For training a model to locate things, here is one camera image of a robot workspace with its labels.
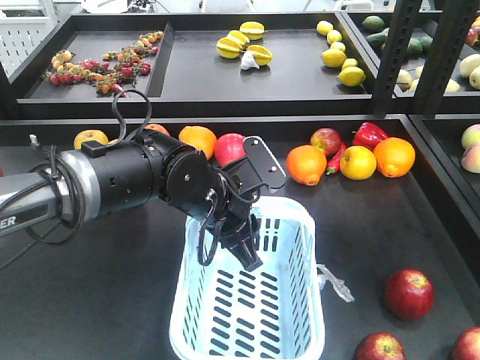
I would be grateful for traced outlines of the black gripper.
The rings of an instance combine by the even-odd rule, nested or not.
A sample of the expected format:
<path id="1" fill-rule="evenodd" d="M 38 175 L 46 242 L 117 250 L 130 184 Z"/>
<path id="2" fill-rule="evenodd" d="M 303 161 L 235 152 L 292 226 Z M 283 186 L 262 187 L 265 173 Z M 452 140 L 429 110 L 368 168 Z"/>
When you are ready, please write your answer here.
<path id="1" fill-rule="evenodd" d="M 246 155 L 226 166 L 213 166 L 212 170 L 223 185 L 221 212 L 215 215 L 217 223 L 223 221 L 218 238 L 243 269 L 252 272 L 262 265 L 262 260 L 255 248 L 254 233 L 258 232 L 259 226 L 253 219 L 251 208 L 260 199 L 261 190 L 268 188 L 260 183 Z"/>

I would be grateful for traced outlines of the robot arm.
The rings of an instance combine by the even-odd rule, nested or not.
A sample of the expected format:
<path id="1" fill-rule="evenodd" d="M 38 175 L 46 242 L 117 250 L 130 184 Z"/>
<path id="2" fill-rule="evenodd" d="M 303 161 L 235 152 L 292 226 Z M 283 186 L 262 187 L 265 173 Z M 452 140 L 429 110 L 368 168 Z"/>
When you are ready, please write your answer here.
<path id="1" fill-rule="evenodd" d="M 246 271 L 261 265 L 254 247 L 260 224 L 252 206 L 261 188 L 276 191 L 286 174 L 257 136 L 243 140 L 244 156 L 216 167 L 205 153 L 153 130 L 111 145 L 84 142 L 80 149 L 40 149 L 43 162 L 32 171 L 1 179 L 1 234 L 58 226 L 71 237 L 80 225 L 103 215 L 160 199 L 198 220 Z"/>

